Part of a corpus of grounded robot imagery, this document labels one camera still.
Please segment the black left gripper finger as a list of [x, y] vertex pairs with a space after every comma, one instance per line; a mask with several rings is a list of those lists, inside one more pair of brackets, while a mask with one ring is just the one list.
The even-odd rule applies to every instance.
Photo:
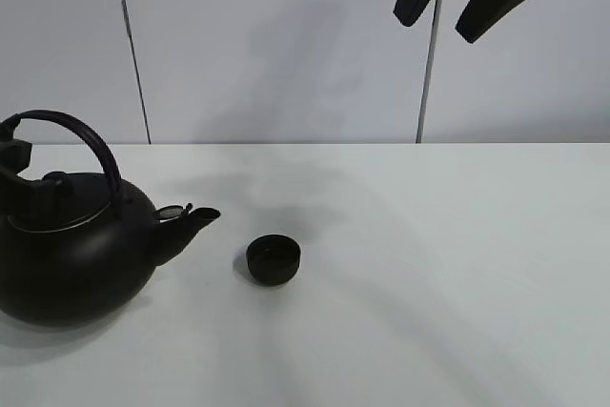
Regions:
[[39, 219], [59, 212], [70, 196], [70, 178], [63, 172], [28, 180], [1, 172], [1, 215]]
[[1, 129], [1, 166], [12, 173], [21, 173], [31, 162], [32, 144], [16, 139], [13, 131]]

